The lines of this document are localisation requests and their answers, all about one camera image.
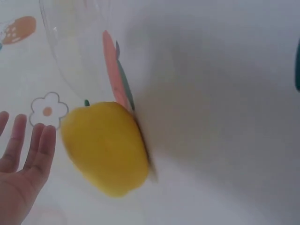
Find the orange carrot print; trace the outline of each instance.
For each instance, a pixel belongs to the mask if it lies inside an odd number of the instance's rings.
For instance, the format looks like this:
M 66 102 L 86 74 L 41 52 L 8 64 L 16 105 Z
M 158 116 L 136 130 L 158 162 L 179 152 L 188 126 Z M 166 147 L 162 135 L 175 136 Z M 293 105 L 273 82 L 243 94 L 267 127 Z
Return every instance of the orange carrot print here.
M 126 109 L 129 109 L 122 78 L 120 76 L 119 66 L 117 63 L 116 48 L 113 44 L 112 37 L 106 30 L 103 32 L 103 49 L 106 69 L 114 97 L 119 104 L 124 106 Z

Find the dark green object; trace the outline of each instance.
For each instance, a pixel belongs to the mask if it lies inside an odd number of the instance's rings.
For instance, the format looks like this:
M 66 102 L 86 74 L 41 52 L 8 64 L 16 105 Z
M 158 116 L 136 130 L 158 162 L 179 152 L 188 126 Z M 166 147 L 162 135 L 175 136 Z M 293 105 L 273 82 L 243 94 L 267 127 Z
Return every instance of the dark green object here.
M 90 102 L 87 99 L 84 101 L 84 106 L 90 106 Z
M 297 91 L 300 92 L 300 41 L 298 44 L 297 55 L 296 55 L 295 86 L 296 86 Z
M 135 103 L 133 101 L 133 96 L 132 96 L 125 72 L 124 72 L 123 67 L 119 60 L 117 60 L 117 63 L 118 63 L 118 67 L 119 67 L 119 71 L 120 71 L 120 75 L 121 75 L 121 79 L 122 79 L 122 83 L 123 83 L 123 86 L 125 89 L 126 96 L 130 102 L 132 110 L 135 110 Z

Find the finger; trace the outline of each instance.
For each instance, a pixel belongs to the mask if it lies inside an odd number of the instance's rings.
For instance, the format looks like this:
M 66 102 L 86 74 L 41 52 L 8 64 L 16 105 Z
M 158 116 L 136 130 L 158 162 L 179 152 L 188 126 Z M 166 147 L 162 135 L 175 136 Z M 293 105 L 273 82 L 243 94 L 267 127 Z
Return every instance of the finger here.
M 55 127 L 45 127 L 39 141 L 38 151 L 32 167 L 24 174 L 37 191 L 40 191 L 49 177 L 55 152 L 55 143 Z
M 4 128 L 8 122 L 9 114 L 6 111 L 0 112 L 0 136 L 2 135 Z
M 0 159 L 0 172 L 11 173 L 17 170 L 25 137 L 26 121 L 26 116 L 23 114 L 15 118 L 10 140 Z
M 41 139 L 42 132 L 46 126 L 42 123 L 38 123 L 34 126 L 31 135 L 31 142 L 28 151 L 28 155 L 24 164 L 24 170 L 28 170 L 32 167 L 34 159 L 38 152 L 38 146 Z

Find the human hand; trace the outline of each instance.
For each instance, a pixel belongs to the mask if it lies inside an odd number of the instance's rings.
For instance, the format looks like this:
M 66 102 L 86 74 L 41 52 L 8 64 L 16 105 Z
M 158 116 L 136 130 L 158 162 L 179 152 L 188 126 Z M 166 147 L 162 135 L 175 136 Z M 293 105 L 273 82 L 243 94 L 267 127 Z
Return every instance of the human hand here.
M 8 113 L 0 112 L 0 136 L 8 121 Z M 26 116 L 15 118 L 11 138 L 0 158 L 0 225 L 19 225 L 29 213 L 38 193 L 46 183 L 54 157 L 56 130 L 37 124 L 31 136 L 24 167 L 19 166 L 25 137 Z

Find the transparent plastic container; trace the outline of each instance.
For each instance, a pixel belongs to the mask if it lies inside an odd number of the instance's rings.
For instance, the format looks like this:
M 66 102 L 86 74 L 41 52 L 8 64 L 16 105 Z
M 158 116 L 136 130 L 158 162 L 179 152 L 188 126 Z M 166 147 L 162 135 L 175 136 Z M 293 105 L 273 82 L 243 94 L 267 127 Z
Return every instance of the transparent plastic container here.
M 40 0 L 45 30 L 60 73 L 71 89 L 91 103 L 134 103 L 118 60 L 119 46 L 107 30 L 109 0 Z

